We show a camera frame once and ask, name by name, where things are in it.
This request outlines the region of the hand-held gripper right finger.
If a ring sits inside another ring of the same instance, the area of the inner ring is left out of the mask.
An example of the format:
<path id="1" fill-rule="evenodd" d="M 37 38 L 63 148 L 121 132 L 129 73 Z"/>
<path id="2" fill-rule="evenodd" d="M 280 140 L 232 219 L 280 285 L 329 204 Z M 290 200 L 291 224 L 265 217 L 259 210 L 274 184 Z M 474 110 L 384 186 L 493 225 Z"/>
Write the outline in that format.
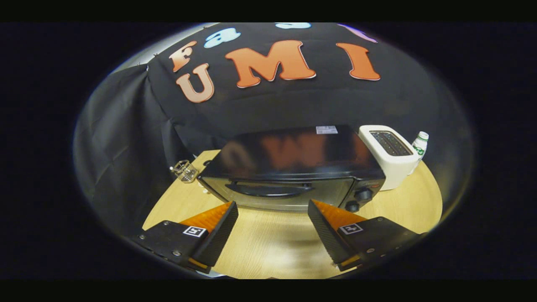
<path id="1" fill-rule="evenodd" d="M 308 203 L 308 216 L 341 272 L 384 263 L 427 235 L 383 216 L 367 219 L 314 199 Z"/>

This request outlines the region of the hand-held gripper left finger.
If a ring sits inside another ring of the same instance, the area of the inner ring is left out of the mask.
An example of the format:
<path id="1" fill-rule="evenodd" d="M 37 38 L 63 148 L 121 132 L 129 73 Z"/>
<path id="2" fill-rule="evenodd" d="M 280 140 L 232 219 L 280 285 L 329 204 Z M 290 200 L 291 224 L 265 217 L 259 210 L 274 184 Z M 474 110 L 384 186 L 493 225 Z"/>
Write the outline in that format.
<path id="1" fill-rule="evenodd" d="M 237 204 L 224 203 L 181 222 L 163 220 L 132 240 L 143 249 L 184 269 L 209 273 L 238 219 Z"/>

